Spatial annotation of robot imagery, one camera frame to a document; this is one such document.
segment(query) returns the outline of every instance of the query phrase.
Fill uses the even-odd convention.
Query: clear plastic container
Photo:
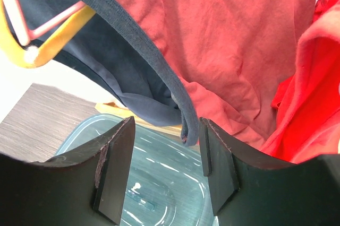
[[[90,117],[56,155],[105,133],[121,120],[108,114]],[[137,125],[121,225],[218,225],[199,153]]]

